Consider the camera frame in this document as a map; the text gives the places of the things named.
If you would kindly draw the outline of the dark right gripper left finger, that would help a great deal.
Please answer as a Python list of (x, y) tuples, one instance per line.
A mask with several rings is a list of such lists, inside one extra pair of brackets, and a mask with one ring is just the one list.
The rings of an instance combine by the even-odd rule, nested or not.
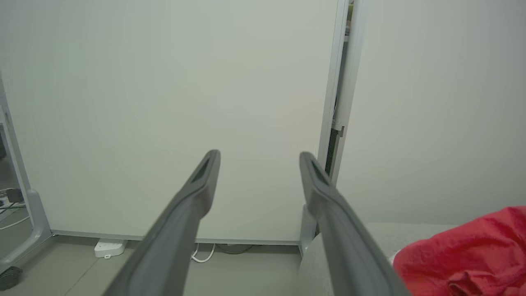
[(221, 154), (209, 150), (160, 214), (106, 296), (181, 296), (199, 223), (212, 208)]

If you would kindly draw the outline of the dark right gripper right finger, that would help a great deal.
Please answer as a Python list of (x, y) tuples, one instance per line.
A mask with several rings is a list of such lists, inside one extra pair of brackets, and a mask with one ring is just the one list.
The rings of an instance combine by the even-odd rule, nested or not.
[(409, 296), (378, 244), (338, 192), (316, 158), (302, 152), (305, 207), (320, 233), (334, 296)]

